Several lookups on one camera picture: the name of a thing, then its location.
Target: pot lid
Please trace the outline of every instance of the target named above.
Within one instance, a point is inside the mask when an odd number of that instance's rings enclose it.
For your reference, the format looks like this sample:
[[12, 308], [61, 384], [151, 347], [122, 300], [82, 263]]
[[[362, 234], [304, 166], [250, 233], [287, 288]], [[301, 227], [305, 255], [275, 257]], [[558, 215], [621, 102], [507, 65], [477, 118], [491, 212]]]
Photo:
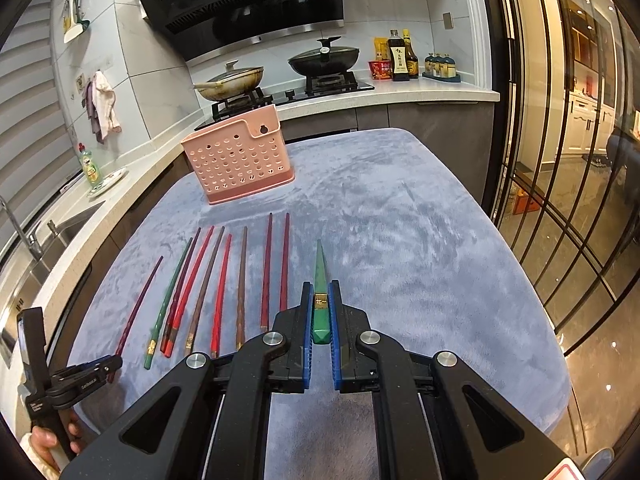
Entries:
[[233, 79], [238, 79], [245, 75], [253, 75], [257, 73], [262, 73], [264, 71], [264, 67], [262, 66], [252, 66], [250, 68], [234, 68], [234, 65], [238, 62], [237, 59], [232, 61], [227, 61], [225, 63], [226, 70], [213, 79], [209, 79], [209, 83], [226, 83], [227, 81], [233, 81]]
[[357, 52], [360, 53], [359, 48], [355, 48], [352, 46], [330, 46], [332, 41], [339, 40], [340, 36], [334, 36], [332, 38], [325, 38], [322, 40], [318, 40], [322, 43], [322, 47], [314, 48], [312, 50], [307, 50], [302, 54], [297, 54], [294, 57], [289, 58], [289, 61], [296, 61], [299, 59], [306, 59], [309, 57], [318, 57], [321, 54], [340, 54], [341, 52]]

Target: metal screw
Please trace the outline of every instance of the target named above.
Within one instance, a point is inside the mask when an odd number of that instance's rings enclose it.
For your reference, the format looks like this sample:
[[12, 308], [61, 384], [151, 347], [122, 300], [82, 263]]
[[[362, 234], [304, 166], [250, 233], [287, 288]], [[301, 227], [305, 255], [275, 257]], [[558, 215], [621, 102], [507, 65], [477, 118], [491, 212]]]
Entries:
[[375, 345], [380, 342], [380, 334], [378, 332], [374, 332], [373, 330], [365, 330], [362, 334], [360, 334], [360, 341], [362, 341], [365, 345]]
[[194, 370], [197, 368], [202, 368], [207, 362], [207, 356], [201, 354], [200, 352], [195, 352], [187, 357], [187, 366], [189, 368], [193, 368]]
[[456, 355], [448, 351], [440, 352], [437, 359], [442, 366], [447, 367], [453, 366], [458, 362]]
[[276, 346], [282, 343], [283, 341], [282, 334], [280, 332], [267, 332], [262, 336], [262, 342], [265, 345]]

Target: blue gripper pad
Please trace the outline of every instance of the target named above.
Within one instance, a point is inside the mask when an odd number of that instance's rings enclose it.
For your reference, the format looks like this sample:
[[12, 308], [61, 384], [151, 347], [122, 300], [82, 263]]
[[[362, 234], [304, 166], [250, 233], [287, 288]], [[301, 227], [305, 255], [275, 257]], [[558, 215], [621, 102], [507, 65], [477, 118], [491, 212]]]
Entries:
[[334, 389], [340, 390], [342, 382], [342, 373], [340, 371], [340, 337], [338, 335], [338, 319], [335, 311], [334, 284], [329, 283], [328, 302], [329, 302], [329, 327], [331, 328], [331, 368], [334, 375]]
[[302, 380], [305, 390], [309, 389], [309, 381], [311, 380], [311, 350], [313, 348], [313, 339], [311, 335], [311, 320], [314, 308], [314, 286], [309, 286], [309, 295], [306, 298], [306, 326], [305, 326], [305, 345], [303, 347], [303, 368]]

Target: sink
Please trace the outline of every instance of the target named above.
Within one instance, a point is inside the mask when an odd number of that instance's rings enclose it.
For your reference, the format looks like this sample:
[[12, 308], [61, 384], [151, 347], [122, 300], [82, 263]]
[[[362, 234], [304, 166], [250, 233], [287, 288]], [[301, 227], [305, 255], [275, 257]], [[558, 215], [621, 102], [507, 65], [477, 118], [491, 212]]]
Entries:
[[43, 254], [41, 259], [31, 262], [20, 277], [20, 280], [18, 280], [8, 300], [4, 304], [0, 304], [0, 312], [2, 313], [0, 314], [0, 327], [2, 327], [2, 332], [0, 333], [0, 355], [7, 366], [11, 362], [11, 355], [14, 352], [18, 337], [16, 325], [18, 313], [25, 308], [34, 306], [33, 300], [38, 295], [51, 269], [65, 252], [71, 240], [76, 237], [80, 229], [84, 227], [89, 218], [98, 211], [102, 204], [103, 202], [100, 202], [61, 222], [58, 225], [60, 233], [57, 236], [50, 235], [42, 243]]

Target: brown floor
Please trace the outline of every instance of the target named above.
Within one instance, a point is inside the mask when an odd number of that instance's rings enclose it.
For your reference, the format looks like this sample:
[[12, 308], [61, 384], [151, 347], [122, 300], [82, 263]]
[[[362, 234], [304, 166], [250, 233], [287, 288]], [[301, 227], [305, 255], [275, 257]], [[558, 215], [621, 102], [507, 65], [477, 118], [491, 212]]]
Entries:
[[[550, 202], [565, 217], [575, 202], [586, 163], [581, 158], [569, 158], [560, 163], [552, 188]], [[609, 179], [609, 168], [590, 167], [582, 196], [578, 202], [572, 225], [586, 236], [602, 201]], [[605, 206], [591, 234], [588, 244], [599, 261], [604, 264], [618, 243], [631, 215], [631, 206], [625, 203], [625, 170], [614, 181]], [[540, 173], [538, 186], [548, 189], [551, 171]], [[500, 225], [500, 232], [511, 244], [522, 215], [511, 215], [512, 202]], [[524, 225], [513, 248], [521, 258], [540, 212], [526, 215]], [[523, 262], [529, 279], [535, 282], [548, 260], [561, 228], [544, 215], [536, 237]], [[562, 279], [577, 248], [565, 237], [545, 275], [536, 285], [543, 303]], [[640, 247], [631, 242], [612, 264], [605, 280], [617, 298], [640, 267]], [[596, 279], [596, 272], [584, 257], [580, 257], [558, 292], [546, 304], [546, 310], [557, 324], [584, 295]], [[558, 341], [567, 350], [602, 316], [613, 300], [602, 284], [584, 303], [578, 313], [558, 335]], [[563, 420], [552, 438], [571, 456], [592, 453], [610, 447], [620, 437], [640, 408], [640, 285], [635, 286], [615, 313], [587, 341], [568, 358], [567, 365], [574, 387], [574, 396]]]

